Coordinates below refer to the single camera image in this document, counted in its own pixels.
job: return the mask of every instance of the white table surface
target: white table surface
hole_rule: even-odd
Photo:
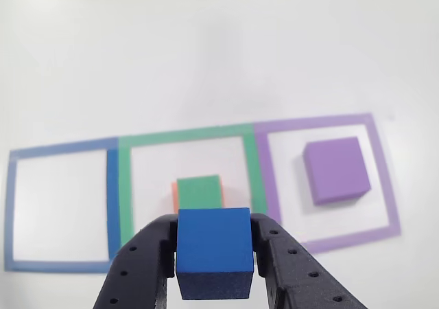
[[[373,112],[403,235],[317,258],[369,308],[438,307],[439,0],[0,0],[0,21],[2,235],[11,148]],[[0,272],[0,308],[92,308],[103,280]],[[267,308],[263,280],[226,305]]]

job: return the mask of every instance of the green tape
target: green tape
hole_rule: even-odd
[[[131,149],[119,148],[119,217],[121,243],[126,244],[134,236],[131,204]]]
[[[164,133],[125,136],[119,139],[119,147],[131,148],[133,146],[152,146],[154,144],[242,136],[246,133],[253,133],[252,124],[175,130]]]
[[[253,213],[267,214],[267,201],[262,181],[256,139],[252,124],[218,126],[189,130],[175,130],[164,133],[133,135],[119,138],[119,214],[121,243],[126,244],[134,236],[131,193],[131,148],[156,144],[216,139],[222,137],[242,137],[248,179],[250,183]]]
[[[177,184],[179,208],[222,207],[222,189],[218,175],[179,179]]]
[[[250,193],[252,194],[252,213],[267,214],[268,206],[265,198],[261,166],[253,131],[242,137],[244,151],[246,153],[247,173],[250,181]]]

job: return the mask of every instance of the foam block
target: foam block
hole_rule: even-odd
[[[304,160],[315,205],[359,198],[370,190],[356,137],[308,143]]]
[[[222,189],[218,175],[178,179],[180,208],[221,208]]]
[[[247,299],[253,276],[250,210],[180,209],[176,274],[184,300]]]
[[[224,207],[224,189],[223,189],[222,180],[221,180],[220,177],[219,177],[219,183],[220,183],[220,186],[221,186],[221,204],[222,204],[221,207]],[[178,184],[177,184],[177,182],[173,182],[171,184],[171,188],[172,188],[172,205],[174,207],[174,213],[178,214],[178,209],[180,208],[179,207],[180,205],[178,204],[179,195],[178,195]]]

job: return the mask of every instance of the green square outline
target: green square outline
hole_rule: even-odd
[[[244,153],[246,155],[250,193],[252,196],[252,212],[267,214],[268,206],[253,124],[194,128],[124,136],[119,138],[119,217],[122,246],[134,235],[134,221],[132,218],[131,149],[137,146],[153,146],[157,144],[219,139],[224,137],[242,138]]]

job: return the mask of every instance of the green cube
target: green cube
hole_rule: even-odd
[[[222,188],[218,175],[178,179],[179,208],[222,208]]]

